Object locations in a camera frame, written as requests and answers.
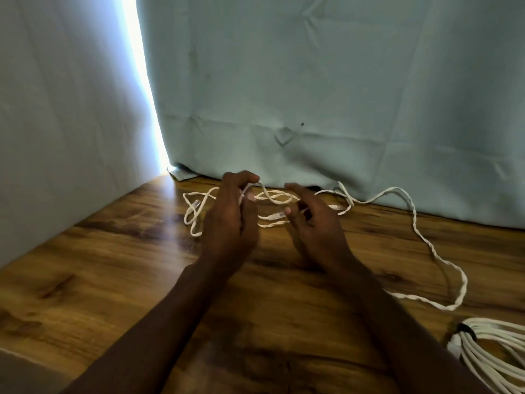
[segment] tangled cable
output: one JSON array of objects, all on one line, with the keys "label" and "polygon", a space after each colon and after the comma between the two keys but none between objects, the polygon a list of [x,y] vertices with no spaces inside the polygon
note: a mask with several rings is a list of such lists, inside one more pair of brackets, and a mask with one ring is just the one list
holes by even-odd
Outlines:
[{"label": "tangled cable", "polygon": [[[525,382],[525,359],[523,358],[525,326],[495,319],[469,318],[458,326],[458,330],[452,336],[447,349],[456,358],[463,358],[465,365],[478,379],[496,393],[521,394],[525,392],[525,385],[519,387],[507,379],[507,377],[513,377]],[[521,367],[507,364],[483,350],[476,343],[477,339],[497,341]]]},{"label": "tangled cable", "polygon": [[[252,185],[253,184],[248,184],[244,188],[244,191],[240,195],[239,201],[242,200],[242,198],[244,196],[244,193]],[[262,192],[260,192],[259,194],[255,195],[255,199],[256,200],[269,199],[274,204],[287,204],[287,203],[291,203],[293,201],[298,201],[299,200],[299,198],[297,196],[295,196],[295,195],[293,195],[291,193],[287,193],[285,191],[280,191],[280,190],[270,190],[270,191],[268,191],[265,188],[265,186],[262,185],[260,182],[259,182],[259,185],[262,188]],[[420,301],[422,301],[424,303],[429,303],[430,305],[432,305],[432,306],[434,306],[434,307],[436,307],[436,308],[438,308],[438,309],[440,309],[442,311],[454,311],[456,308],[458,308],[462,304],[463,298],[467,294],[467,283],[468,283],[467,275],[456,264],[451,263],[450,261],[441,258],[437,254],[436,249],[434,248],[434,245],[431,244],[431,242],[428,239],[424,238],[423,235],[421,234],[421,232],[419,232],[419,230],[417,229],[417,226],[416,226],[416,220],[417,220],[416,207],[414,206],[414,202],[412,201],[412,198],[407,193],[407,191],[405,191],[404,189],[399,188],[397,186],[392,186],[392,187],[387,188],[384,191],[378,193],[373,198],[362,202],[362,201],[359,201],[359,200],[351,197],[350,194],[348,193],[348,191],[346,190],[345,186],[341,182],[338,181],[338,185],[339,185],[339,188],[340,188],[341,191],[321,190],[321,191],[318,191],[318,192],[315,193],[315,195],[318,195],[320,193],[331,193],[333,195],[341,196],[341,197],[345,198],[346,201],[348,202],[348,207],[346,207],[346,208],[344,208],[342,206],[339,206],[339,205],[334,205],[334,204],[328,205],[334,210],[339,210],[338,215],[342,215],[342,214],[346,213],[347,211],[349,211],[355,203],[358,203],[358,204],[369,204],[369,203],[372,203],[374,200],[377,200],[378,198],[386,195],[387,193],[396,193],[398,196],[403,195],[405,197],[405,199],[408,201],[408,203],[410,205],[410,208],[412,209],[412,228],[413,228],[414,232],[416,232],[416,235],[419,236],[421,238],[421,240],[427,244],[427,246],[430,248],[430,251],[432,252],[432,255],[436,259],[438,259],[442,263],[444,263],[446,265],[449,265],[450,267],[456,269],[461,274],[462,286],[461,286],[461,288],[459,290],[459,294],[458,294],[456,300],[454,301],[454,303],[450,304],[448,306],[444,306],[444,305],[442,305],[440,303],[433,302],[433,301],[431,301],[431,300],[429,300],[429,299],[427,299],[425,297],[421,297],[421,296],[405,295],[403,293],[391,293],[391,292],[388,292],[388,293],[390,293],[392,296],[394,296],[396,298],[407,298],[407,299],[410,299],[410,300],[420,300]],[[182,197],[184,198],[184,200],[188,204],[188,209],[186,210],[186,214],[184,215],[184,224],[191,225],[191,228],[190,228],[189,232],[191,233],[192,236],[195,236],[195,237],[201,236],[202,232],[194,232],[194,229],[195,229],[195,227],[197,225],[197,218],[199,217],[200,213],[202,212],[204,204],[206,203],[208,198],[215,199],[215,196],[213,196],[211,193],[213,191],[217,190],[218,188],[219,188],[218,186],[215,186],[214,188],[211,188],[208,192],[190,192],[190,193],[183,193],[182,194]],[[194,196],[194,195],[203,195],[204,198],[202,199],[201,202],[199,200],[196,200],[196,201],[194,201],[192,203],[192,202],[190,202],[190,200],[187,197],[188,196]],[[277,198],[280,197],[280,196],[286,196],[287,198],[285,200],[283,200],[283,201],[282,200],[278,200]],[[275,222],[272,222],[270,224],[259,224],[259,226],[261,228],[270,228],[270,227],[273,227],[273,226],[276,226],[276,225],[286,224],[286,223],[288,223],[288,220],[283,219],[285,217],[286,217],[286,215],[283,212],[274,213],[274,214],[271,214],[271,215],[268,215],[268,216],[261,216],[260,215],[259,219],[262,219],[262,220],[265,220],[265,221],[275,221]]]}]

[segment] left hand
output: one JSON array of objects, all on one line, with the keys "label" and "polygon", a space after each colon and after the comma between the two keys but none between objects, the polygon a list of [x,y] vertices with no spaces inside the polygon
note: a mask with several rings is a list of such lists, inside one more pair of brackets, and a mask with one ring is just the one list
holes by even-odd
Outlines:
[{"label": "left hand", "polygon": [[199,263],[226,279],[240,268],[259,240],[257,205],[251,189],[239,205],[241,190],[259,179],[249,171],[224,174],[217,200],[204,218]]}]

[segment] light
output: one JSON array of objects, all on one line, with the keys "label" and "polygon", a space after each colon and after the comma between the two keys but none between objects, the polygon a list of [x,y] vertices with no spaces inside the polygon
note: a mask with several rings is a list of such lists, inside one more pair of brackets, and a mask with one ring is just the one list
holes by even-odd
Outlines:
[{"label": "light", "polygon": [[148,73],[146,71],[146,59],[144,57],[144,46],[142,44],[142,35],[140,33],[139,16],[136,12],[136,0],[122,0],[122,9],[124,11],[124,19],[128,29],[131,49],[133,52],[133,58],[135,59],[140,84],[151,109],[152,129],[154,130],[158,149],[159,168],[161,170],[166,170],[170,165],[170,162],[167,157],[166,148],[164,147],[164,141],[162,140],[159,119],[157,118],[150,82],[148,80]]}]

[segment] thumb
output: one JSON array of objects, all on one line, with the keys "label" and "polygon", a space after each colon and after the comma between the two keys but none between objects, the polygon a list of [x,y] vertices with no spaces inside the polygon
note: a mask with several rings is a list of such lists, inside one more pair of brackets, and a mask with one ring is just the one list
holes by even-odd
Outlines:
[{"label": "thumb", "polygon": [[285,208],[285,214],[290,224],[298,231],[302,231],[306,227],[305,216],[299,212],[299,206],[297,203],[291,204]]},{"label": "thumb", "polygon": [[240,205],[240,216],[243,221],[242,236],[250,241],[257,242],[259,239],[259,227],[257,222],[257,204],[251,190],[246,191],[243,201]]}]

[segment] wood grain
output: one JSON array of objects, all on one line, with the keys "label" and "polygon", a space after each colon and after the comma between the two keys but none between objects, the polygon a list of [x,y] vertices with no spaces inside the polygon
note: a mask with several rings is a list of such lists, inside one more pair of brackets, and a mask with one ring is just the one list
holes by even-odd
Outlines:
[{"label": "wood grain", "polygon": [[[0,349],[69,378],[82,373],[197,258],[200,241],[183,224],[182,193],[211,185],[162,175],[2,269]],[[453,302],[457,272],[432,261],[407,212],[357,206],[341,222],[386,289]],[[455,312],[403,301],[438,340],[470,316],[525,324],[525,232],[427,215],[418,226],[469,277]],[[261,230],[258,249],[204,317],[165,392],[398,391],[354,306],[276,227]]]}]

